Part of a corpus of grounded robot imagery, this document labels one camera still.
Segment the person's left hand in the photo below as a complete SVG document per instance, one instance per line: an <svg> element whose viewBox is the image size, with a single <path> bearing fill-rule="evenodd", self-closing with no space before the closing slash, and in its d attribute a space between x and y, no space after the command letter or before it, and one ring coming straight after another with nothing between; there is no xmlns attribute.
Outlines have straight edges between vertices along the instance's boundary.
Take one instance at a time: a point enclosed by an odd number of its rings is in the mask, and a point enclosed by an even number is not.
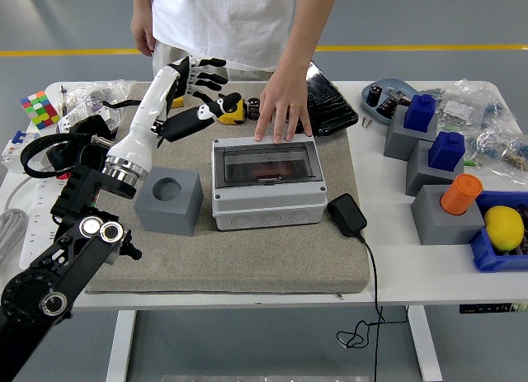
<svg viewBox="0 0 528 382"><path fill-rule="evenodd" d="M275 144L291 141L300 122L307 136L312 136L307 108L308 91L305 74L288 74L277 70L261 94L260 116L254 139L261 141L266 129L273 124L272 139Z"/></svg>

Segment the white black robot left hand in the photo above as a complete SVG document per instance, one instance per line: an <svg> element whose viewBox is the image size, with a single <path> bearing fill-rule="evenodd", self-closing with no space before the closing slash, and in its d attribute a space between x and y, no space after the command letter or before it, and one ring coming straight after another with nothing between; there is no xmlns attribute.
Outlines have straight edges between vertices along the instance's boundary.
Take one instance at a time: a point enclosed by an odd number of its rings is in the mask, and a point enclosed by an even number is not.
<svg viewBox="0 0 528 382"><path fill-rule="evenodd" d="M104 172L114 170L144 177L153 166L153 151L159 142L174 142L197 133L236 107L242 99L237 92L214 101L200 91L203 87L222 89L228 80L209 68L225 64L223 59L185 57L159 69L135 112L129 133L108 151ZM203 103L168 118L174 99L185 95Z"/></svg>

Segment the person's right hand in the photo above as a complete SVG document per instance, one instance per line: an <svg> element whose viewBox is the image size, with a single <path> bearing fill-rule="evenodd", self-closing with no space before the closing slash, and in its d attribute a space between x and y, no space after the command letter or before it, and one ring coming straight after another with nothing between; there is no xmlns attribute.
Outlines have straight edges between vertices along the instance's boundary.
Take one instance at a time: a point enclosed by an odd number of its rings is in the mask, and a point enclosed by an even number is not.
<svg viewBox="0 0 528 382"><path fill-rule="evenodd" d="M152 19L150 17L134 17L131 22L131 32L136 49L147 57L152 57L156 40L153 37Z"/></svg>

